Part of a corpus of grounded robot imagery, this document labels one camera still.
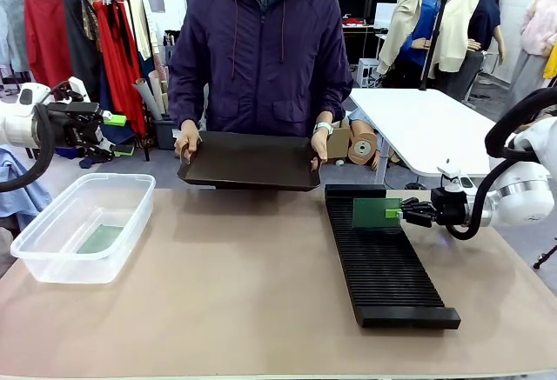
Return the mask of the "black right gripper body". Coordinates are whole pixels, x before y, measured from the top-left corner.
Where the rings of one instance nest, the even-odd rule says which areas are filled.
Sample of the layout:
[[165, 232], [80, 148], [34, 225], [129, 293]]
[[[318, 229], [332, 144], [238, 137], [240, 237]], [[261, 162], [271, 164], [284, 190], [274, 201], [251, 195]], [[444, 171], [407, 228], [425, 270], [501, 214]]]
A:
[[448, 191], [436, 188], [431, 191], [431, 204], [434, 209], [433, 221], [441, 226], [464, 225], [467, 220], [468, 201], [466, 192]]

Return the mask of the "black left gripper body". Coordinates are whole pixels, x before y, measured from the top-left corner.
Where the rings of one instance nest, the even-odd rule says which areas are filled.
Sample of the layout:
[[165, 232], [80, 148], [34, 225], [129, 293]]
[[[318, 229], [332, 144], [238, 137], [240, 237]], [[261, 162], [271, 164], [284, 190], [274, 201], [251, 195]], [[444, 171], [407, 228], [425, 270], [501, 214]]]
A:
[[104, 118], [98, 103], [49, 103], [47, 113], [56, 148], [88, 148], [102, 142]]

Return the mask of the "person's right hand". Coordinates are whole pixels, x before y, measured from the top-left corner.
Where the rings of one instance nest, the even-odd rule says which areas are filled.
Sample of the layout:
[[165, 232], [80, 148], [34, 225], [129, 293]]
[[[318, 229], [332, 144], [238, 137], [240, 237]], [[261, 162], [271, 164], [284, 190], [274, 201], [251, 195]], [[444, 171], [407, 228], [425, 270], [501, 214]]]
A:
[[175, 157], [190, 161], [196, 154], [200, 142], [201, 136], [196, 123], [192, 120], [183, 121], [174, 144]]

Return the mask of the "person's left hand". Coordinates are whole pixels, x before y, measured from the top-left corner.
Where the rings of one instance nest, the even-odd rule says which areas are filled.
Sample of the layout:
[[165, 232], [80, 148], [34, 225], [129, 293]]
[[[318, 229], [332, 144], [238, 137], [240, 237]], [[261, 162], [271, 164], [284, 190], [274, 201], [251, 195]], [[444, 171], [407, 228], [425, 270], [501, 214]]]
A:
[[329, 132], [326, 127], [318, 127], [312, 135], [311, 145], [314, 151], [314, 158], [311, 160], [312, 170], [316, 171], [319, 169], [322, 163], [325, 163], [328, 159], [327, 154], [327, 139], [329, 137]]

